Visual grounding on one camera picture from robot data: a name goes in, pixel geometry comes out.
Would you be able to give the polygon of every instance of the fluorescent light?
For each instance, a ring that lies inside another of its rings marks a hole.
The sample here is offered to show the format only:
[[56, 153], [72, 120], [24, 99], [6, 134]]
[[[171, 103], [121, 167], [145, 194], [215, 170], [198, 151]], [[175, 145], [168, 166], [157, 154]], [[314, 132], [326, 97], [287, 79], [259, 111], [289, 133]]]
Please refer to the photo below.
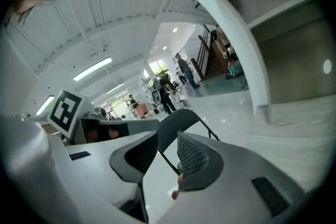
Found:
[[111, 91], [114, 91], [115, 89], [117, 89], [117, 88], [119, 88], [119, 87], [121, 87], [121, 86], [123, 86], [123, 85], [124, 85], [124, 83], [122, 83], [122, 84], [116, 86], [116, 87], [113, 88], [112, 90], [109, 90], [107, 93], [110, 93]]
[[84, 78], [86, 75], [94, 72], [95, 70], [97, 70], [98, 68], [101, 68], [104, 65], [107, 65], [108, 63], [112, 62], [112, 59], [109, 57], [105, 60], [102, 60], [101, 62], [95, 64], [94, 66], [88, 68], [87, 70], [83, 71], [81, 74], [77, 75], [74, 77], [74, 80], [78, 81], [82, 78]]
[[51, 103], [51, 101], [54, 99], [55, 97], [53, 95], [49, 96], [48, 99], [43, 103], [43, 105], [40, 107], [40, 109], [36, 112], [36, 116], [39, 116], [43, 110], [48, 106], [48, 104]]
[[127, 93], [127, 92], [128, 92], [128, 91], [124, 91], [124, 92], [118, 94], [115, 98], [117, 98], [117, 97], [119, 97], [119, 96], [121, 96], [121, 95], [123, 95], [124, 93]]

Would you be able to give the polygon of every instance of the wooden staircase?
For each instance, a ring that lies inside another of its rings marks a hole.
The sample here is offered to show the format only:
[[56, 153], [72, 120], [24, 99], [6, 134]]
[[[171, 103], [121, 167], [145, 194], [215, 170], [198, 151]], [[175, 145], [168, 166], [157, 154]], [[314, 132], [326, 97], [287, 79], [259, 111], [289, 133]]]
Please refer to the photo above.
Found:
[[217, 56], [213, 46], [210, 46], [209, 58], [205, 72], [205, 80], [224, 73], [225, 69], [221, 64], [219, 57]]

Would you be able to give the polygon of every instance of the office chair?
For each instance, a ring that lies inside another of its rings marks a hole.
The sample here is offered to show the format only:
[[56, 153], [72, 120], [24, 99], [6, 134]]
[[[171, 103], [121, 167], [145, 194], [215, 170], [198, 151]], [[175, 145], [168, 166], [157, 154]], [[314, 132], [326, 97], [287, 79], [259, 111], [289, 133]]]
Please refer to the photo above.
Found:
[[177, 138], [177, 132], [184, 132], [197, 122], [202, 122], [203, 125], [207, 128], [209, 138], [211, 138], [212, 135], [215, 139], [219, 140], [218, 136], [202, 121], [202, 119], [195, 112], [189, 109], [176, 110], [173, 114], [169, 115], [162, 122], [160, 122], [157, 150], [160, 152], [171, 169], [177, 173], [177, 175], [180, 175], [183, 171], [181, 163], [179, 163], [176, 168], [167, 159], [167, 157], [164, 155], [164, 152]]

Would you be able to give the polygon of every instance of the white machine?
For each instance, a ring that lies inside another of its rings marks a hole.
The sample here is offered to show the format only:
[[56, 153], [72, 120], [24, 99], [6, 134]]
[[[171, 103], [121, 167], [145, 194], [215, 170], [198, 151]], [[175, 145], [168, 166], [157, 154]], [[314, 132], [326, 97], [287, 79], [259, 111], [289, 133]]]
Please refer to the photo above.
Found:
[[[80, 125], [81, 116], [78, 119], [71, 121]], [[1, 116], [6, 174], [45, 223], [148, 222], [142, 179], [157, 153], [159, 123], [95, 120], [98, 125], [126, 124], [123, 132], [128, 134], [64, 146], [38, 123]], [[305, 196], [290, 177], [242, 147], [178, 132], [177, 154], [184, 181], [178, 199], [158, 224], [267, 223], [286, 217]]]

